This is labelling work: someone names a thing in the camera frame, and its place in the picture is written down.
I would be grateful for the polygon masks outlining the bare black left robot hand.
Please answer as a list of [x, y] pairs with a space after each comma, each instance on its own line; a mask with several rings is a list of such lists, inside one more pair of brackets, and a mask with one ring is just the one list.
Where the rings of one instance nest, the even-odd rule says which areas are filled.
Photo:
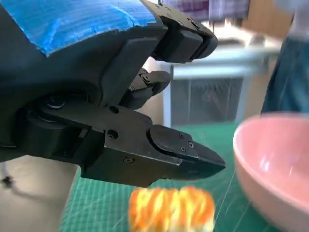
[[0, 3], [0, 159], [76, 164], [81, 176], [137, 187], [213, 176], [225, 161], [138, 112], [171, 82], [148, 58], [209, 56], [216, 36], [147, 0]]

